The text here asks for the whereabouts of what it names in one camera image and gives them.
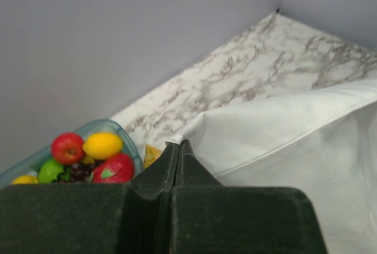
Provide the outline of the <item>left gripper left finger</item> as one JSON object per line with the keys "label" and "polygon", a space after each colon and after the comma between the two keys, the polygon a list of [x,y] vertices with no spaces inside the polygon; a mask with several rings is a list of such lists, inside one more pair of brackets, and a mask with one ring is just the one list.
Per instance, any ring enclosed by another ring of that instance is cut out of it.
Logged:
{"label": "left gripper left finger", "polygon": [[12,185],[1,190],[2,253],[169,253],[179,147],[128,183]]}

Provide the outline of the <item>white shirt garment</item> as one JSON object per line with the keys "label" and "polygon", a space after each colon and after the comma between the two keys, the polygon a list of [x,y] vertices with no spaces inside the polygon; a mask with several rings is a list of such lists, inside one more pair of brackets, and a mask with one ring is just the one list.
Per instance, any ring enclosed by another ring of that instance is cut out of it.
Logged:
{"label": "white shirt garment", "polygon": [[376,80],[211,109],[184,140],[226,186],[303,191],[330,253],[376,252]]}

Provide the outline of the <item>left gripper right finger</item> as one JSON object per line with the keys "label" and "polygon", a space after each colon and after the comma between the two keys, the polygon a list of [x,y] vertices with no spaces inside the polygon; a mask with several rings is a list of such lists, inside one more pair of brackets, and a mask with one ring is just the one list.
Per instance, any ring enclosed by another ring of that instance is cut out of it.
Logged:
{"label": "left gripper right finger", "polygon": [[292,187],[226,187],[189,141],[153,164],[164,173],[155,253],[326,253],[309,198]]}

